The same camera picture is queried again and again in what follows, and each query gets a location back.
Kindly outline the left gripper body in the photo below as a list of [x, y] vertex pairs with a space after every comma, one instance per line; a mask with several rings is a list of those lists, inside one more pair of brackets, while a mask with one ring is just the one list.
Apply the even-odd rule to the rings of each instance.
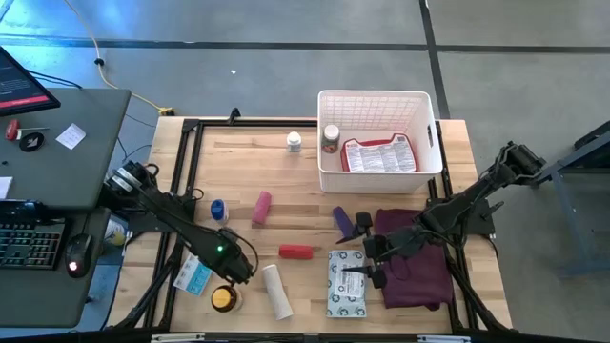
[[254, 276], [254, 267], [242, 250], [223, 247], [217, 253], [216, 273], [230, 283], [247, 284]]

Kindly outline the purple bandage roll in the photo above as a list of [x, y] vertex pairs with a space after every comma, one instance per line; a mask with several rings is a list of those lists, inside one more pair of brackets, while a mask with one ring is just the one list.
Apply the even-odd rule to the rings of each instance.
[[355, 226], [344, 209], [340, 206], [333, 208], [333, 217], [343, 237], [351, 237]]

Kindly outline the white perforated plastic basket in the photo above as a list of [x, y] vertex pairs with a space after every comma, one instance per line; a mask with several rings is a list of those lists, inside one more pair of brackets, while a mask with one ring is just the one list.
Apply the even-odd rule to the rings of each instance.
[[[324, 128], [340, 130], [338, 149], [321, 149]], [[341, 166], [340, 152], [350, 139], [360, 142], [406, 134], [417, 171], [352, 172]], [[320, 188], [330, 193], [412, 193], [443, 169], [436, 121], [428, 93], [423, 91], [321, 91], [317, 97], [317, 162]]]

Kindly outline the white package blue print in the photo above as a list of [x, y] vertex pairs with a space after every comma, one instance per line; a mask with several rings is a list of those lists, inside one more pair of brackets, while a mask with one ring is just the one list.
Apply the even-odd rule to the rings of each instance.
[[367, 316], [366, 280], [362, 273], [344, 269], [363, 267], [360, 251], [335, 250], [328, 253], [327, 317], [364, 318]]

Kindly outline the light blue white packet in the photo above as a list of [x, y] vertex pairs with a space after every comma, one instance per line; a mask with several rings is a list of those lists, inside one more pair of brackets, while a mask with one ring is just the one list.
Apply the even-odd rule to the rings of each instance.
[[203, 265], [197, 256], [189, 253], [173, 286], [181, 291], [200, 296], [212, 275], [212, 270]]

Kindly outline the white elastic bandage roll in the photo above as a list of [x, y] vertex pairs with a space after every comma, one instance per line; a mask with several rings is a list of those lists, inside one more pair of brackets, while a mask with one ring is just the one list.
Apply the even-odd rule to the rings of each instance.
[[282, 320], [292, 316], [294, 312], [284, 291], [277, 265], [268, 265], [262, 269], [262, 272], [266, 290], [274, 308], [275, 319]]

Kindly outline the red bandage roll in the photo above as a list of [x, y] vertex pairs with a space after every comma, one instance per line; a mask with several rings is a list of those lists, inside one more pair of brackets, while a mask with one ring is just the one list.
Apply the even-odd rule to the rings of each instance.
[[314, 248], [308, 245], [282, 244], [278, 255], [285, 259], [310, 260], [314, 258]]

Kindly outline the red first aid pouch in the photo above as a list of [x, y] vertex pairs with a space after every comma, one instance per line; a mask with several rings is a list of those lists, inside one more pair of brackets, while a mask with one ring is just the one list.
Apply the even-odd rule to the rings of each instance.
[[341, 166], [345, 172], [417, 171], [417, 160], [406, 134], [395, 133], [389, 139], [347, 140], [341, 149]]

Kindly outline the pink bandage roll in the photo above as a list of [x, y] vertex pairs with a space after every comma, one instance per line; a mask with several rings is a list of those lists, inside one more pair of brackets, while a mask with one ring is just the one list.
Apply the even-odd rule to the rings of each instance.
[[269, 208], [272, 203], [272, 195], [269, 192], [261, 191], [256, 204], [254, 205], [252, 223], [264, 225], [268, 216]]

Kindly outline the brown pill bottle white cap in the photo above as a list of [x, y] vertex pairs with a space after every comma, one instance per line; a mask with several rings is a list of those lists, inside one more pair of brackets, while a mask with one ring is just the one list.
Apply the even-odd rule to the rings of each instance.
[[335, 153], [338, 149], [340, 130], [338, 126], [331, 124], [324, 128], [321, 138], [321, 149], [326, 153]]

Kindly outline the black computer mouse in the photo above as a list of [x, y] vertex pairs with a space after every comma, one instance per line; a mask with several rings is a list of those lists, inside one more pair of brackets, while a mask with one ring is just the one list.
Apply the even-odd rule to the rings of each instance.
[[84, 277], [92, 263], [93, 238], [90, 234], [79, 233], [70, 238], [65, 249], [65, 265], [72, 278]]

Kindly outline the grey desk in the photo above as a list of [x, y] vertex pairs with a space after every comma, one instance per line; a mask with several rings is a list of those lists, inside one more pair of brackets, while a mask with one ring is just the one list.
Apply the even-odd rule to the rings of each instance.
[[[130, 102], [128, 91], [54, 89], [57, 109], [18, 115], [21, 124], [46, 127], [44, 145], [23, 152], [0, 134], [0, 176], [13, 178], [0, 200], [0, 223], [64, 220], [54, 270], [0, 269], [0, 328], [72, 328], [80, 321], [111, 217], [98, 204], [115, 143]], [[55, 141], [70, 124], [87, 136], [73, 150]], [[91, 267], [68, 275], [65, 249], [79, 233], [93, 238]]]

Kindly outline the black round disc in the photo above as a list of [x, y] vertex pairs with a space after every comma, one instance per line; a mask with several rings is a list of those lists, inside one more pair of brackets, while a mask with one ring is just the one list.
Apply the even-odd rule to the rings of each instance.
[[32, 132], [19, 140], [19, 148], [23, 152], [38, 151], [45, 143], [46, 138], [41, 132]]

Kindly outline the computer monitor red bar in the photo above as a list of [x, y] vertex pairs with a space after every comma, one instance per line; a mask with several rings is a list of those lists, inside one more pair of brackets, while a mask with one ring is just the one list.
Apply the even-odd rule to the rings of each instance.
[[0, 46], [0, 117], [60, 106], [59, 100]]

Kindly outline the white bracket strip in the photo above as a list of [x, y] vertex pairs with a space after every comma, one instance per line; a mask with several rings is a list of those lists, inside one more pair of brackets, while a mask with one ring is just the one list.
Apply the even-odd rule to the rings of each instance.
[[197, 343], [205, 340], [204, 333], [161, 333], [153, 334], [150, 343]]
[[423, 334], [417, 337], [417, 343], [472, 343], [469, 336]]

